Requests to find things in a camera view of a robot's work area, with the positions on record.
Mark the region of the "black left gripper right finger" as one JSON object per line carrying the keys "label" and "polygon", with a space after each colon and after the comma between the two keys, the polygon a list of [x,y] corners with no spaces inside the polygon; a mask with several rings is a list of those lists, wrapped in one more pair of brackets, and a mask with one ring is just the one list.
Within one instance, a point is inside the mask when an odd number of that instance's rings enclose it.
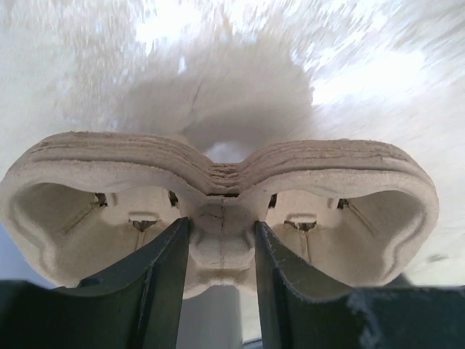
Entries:
{"label": "black left gripper right finger", "polygon": [[256,285],[263,348],[463,348],[464,288],[352,288],[255,224]]}

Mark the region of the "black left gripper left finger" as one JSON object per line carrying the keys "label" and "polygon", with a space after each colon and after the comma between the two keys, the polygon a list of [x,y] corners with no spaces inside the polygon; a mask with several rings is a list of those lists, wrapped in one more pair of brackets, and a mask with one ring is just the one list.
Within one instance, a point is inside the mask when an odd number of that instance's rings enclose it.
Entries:
{"label": "black left gripper left finger", "polygon": [[158,237],[76,288],[1,282],[2,348],[175,348],[190,222]]}

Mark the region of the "pulp cup carrier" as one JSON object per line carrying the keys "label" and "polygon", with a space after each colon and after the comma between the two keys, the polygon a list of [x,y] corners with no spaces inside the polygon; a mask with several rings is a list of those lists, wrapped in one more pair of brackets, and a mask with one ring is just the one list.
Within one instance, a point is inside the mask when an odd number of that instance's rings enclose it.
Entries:
{"label": "pulp cup carrier", "polygon": [[213,285],[256,289],[254,224],[348,286],[382,286],[432,232],[437,194],[423,175],[389,169],[313,169],[207,196],[178,174],[114,161],[41,161],[1,181],[1,222],[26,261],[60,286],[105,269],[191,223],[185,297]]}

